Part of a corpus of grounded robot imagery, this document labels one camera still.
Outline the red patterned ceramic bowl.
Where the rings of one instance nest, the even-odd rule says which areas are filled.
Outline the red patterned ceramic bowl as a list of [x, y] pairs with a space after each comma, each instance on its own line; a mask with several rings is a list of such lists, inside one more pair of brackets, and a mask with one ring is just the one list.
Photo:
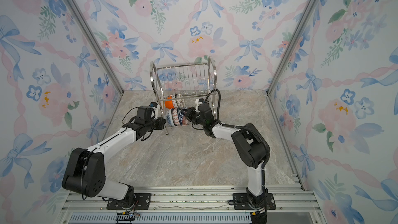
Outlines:
[[180, 109], [178, 112], [178, 120], [180, 125], [189, 125], [190, 121], [188, 120], [188, 118], [185, 116], [185, 113], [187, 112], [188, 108], [183, 108]]

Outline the blue triangle patterned bowl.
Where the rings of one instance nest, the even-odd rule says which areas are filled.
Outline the blue triangle patterned bowl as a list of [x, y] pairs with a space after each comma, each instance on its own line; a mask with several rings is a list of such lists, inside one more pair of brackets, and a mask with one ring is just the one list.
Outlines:
[[178, 117], [178, 109], [177, 108], [172, 109], [172, 117], [173, 117], [174, 126], [181, 126], [179, 117]]

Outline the blue floral ceramic bowl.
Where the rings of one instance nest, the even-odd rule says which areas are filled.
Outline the blue floral ceramic bowl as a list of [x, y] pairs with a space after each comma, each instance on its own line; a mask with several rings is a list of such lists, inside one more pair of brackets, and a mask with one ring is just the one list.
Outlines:
[[166, 114], [166, 121], [170, 127], [174, 127], [173, 110], [169, 109]]

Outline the orange plastic bowl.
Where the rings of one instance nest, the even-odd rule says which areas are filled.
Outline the orange plastic bowl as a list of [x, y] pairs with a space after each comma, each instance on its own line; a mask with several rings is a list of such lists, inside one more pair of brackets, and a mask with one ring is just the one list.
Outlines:
[[169, 96], [167, 100], [164, 102], [164, 105], [167, 109], [173, 109], [174, 108], [173, 97]]

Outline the white mesh strainer basket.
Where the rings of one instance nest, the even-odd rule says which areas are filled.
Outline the white mesh strainer basket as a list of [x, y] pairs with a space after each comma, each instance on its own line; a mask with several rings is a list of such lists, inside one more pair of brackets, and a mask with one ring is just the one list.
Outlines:
[[178, 97], [176, 101], [179, 108], [183, 109], [186, 107], [184, 99]]

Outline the green patterned ceramic bowl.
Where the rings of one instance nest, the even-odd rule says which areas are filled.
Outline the green patterned ceramic bowl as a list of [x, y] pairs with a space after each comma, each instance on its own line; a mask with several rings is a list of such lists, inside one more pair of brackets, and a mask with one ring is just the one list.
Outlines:
[[173, 104], [173, 108], [178, 108], [178, 104], [175, 99], [172, 99], [172, 104]]

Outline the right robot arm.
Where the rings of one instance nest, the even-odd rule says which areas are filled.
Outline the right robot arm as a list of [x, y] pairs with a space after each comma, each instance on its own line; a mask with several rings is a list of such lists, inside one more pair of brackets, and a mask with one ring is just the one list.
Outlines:
[[267, 188], [265, 166], [269, 161], [271, 148], [256, 127], [226, 124], [213, 115], [209, 104], [200, 104], [181, 111], [193, 124], [201, 125], [205, 134], [215, 139], [233, 142], [241, 161], [248, 169], [247, 201], [252, 209], [265, 209]]

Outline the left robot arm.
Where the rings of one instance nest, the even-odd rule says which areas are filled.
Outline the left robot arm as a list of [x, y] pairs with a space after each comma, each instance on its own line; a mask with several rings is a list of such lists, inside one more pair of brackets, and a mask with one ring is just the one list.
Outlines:
[[108, 180], [106, 163], [128, 145], [145, 140], [145, 134], [162, 130], [166, 120], [162, 117], [146, 122], [124, 124], [118, 132], [86, 149], [72, 151], [62, 180], [62, 187], [85, 198], [101, 197], [118, 208], [132, 209], [137, 203], [134, 187]]

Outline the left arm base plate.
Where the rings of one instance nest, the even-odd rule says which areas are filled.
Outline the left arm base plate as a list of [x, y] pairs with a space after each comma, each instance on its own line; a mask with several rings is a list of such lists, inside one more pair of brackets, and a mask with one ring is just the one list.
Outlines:
[[150, 201], [151, 201], [151, 193], [134, 193], [127, 194], [123, 200], [115, 200], [110, 199], [107, 203], [107, 210], [121, 210], [121, 211], [130, 211], [130, 210], [148, 210]]

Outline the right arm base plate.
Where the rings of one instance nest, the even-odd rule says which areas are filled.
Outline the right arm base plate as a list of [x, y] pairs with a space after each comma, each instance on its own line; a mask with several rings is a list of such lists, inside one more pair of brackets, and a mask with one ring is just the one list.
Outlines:
[[233, 206], [235, 210], [276, 210], [274, 196], [271, 193], [265, 193], [260, 196], [253, 196], [249, 193], [235, 193], [232, 197], [233, 199], [229, 200], [228, 204]]

